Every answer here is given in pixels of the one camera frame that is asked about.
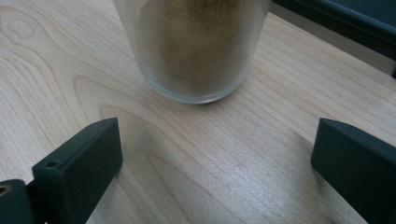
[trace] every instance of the wood grain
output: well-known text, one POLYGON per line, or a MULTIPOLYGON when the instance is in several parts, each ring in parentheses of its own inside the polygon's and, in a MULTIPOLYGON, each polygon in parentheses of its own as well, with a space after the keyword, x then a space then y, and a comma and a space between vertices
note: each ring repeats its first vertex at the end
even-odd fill
POLYGON ((209 105, 153 91, 110 0, 0 1, 0 178, 118 117, 124 164, 89 223, 364 223, 309 159, 318 119, 396 145, 396 81, 269 14, 246 81, 209 105))

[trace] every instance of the brown contents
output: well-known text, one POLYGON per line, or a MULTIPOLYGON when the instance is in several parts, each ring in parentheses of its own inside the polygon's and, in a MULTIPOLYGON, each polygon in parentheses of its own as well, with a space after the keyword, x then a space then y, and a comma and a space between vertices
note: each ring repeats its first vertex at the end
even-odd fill
POLYGON ((199 97, 231 87, 262 29, 262 0, 148 0, 134 53, 148 80, 199 97))

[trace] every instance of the wooden surface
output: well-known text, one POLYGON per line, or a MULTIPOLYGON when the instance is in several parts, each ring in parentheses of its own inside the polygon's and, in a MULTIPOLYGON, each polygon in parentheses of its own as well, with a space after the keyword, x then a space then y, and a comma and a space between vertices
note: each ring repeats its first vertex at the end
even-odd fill
POLYGON ((90 223, 364 223, 309 163, 321 117, 396 145, 396 81, 269 14, 210 105, 144 82, 110 0, 0 0, 0 179, 118 117, 124 164, 90 223))

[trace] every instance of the clear container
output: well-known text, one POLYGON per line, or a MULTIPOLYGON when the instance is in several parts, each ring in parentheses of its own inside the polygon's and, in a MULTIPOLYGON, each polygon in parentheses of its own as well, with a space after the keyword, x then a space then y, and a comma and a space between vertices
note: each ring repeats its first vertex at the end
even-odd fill
POLYGON ((140 71, 159 93, 204 104, 247 74, 271 0, 114 0, 140 71))

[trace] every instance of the wooden table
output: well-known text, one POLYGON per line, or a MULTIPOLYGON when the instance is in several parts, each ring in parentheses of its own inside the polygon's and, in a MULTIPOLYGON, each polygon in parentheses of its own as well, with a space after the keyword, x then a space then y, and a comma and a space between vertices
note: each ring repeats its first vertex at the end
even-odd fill
POLYGON ((318 119, 396 145, 396 81, 272 13, 246 81, 183 105, 144 81, 111 0, 0 0, 0 106, 0 179, 26 183, 119 118, 124 164, 90 223, 364 223, 311 168, 318 119))

